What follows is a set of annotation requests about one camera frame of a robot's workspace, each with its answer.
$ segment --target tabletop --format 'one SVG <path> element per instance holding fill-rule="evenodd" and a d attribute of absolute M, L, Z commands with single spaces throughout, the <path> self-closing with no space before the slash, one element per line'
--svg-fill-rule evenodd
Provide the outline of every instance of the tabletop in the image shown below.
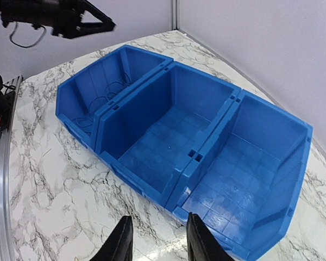
<path fill-rule="evenodd" d="M 185 227 L 124 184 L 55 116 L 58 85 L 123 44 L 172 57 L 272 102 L 179 31 L 108 47 L 28 78 L 18 91 L 9 159 L 17 260 L 89 260 L 123 215 L 133 217 L 135 261 L 187 260 Z M 261 260 L 326 260 L 326 159 L 314 145 L 289 232 Z"/>

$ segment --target wall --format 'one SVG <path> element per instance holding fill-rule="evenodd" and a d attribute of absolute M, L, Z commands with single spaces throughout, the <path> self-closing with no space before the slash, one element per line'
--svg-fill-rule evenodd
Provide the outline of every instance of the wall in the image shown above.
<path fill-rule="evenodd" d="M 45 38 L 30 49 L 23 49 L 9 41 L 14 28 L 12 23 L 3 28 L 0 21 L 0 74 L 8 80 L 23 74 L 25 78 L 61 64 L 70 59 L 120 42 L 170 30 L 171 1 L 150 0 L 90 0 L 98 9 L 117 24 L 113 32 L 86 36 L 79 39 L 62 39 L 51 36 L 51 28 Z M 28 24 L 20 24 L 17 43 L 32 44 L 40 36 Z"/>
<path fill-rule="evenodd" d="M 180 28 L 314 127 L 326 151 L 326 0 L 180 0 Z"/>

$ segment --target white marble surface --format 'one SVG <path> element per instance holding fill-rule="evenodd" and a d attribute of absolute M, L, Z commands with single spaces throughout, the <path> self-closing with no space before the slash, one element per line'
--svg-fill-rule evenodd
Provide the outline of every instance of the white marble surface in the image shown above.
<path fill-rule="evenodd" d="M 127 44 L 171 56 L 269 100 L 180 32 Z M 185 228 L 123 184 L 54 114 L 57 86 L 119 46 L 64 63 L 21 85 L 9 167 L 17 260 L 89 260 L 122 215 L 134 220 L 135 261 L 187 260 Z M 289 232 L 262 260 L 326 260 L 326 160 L 314 146 Z"/>

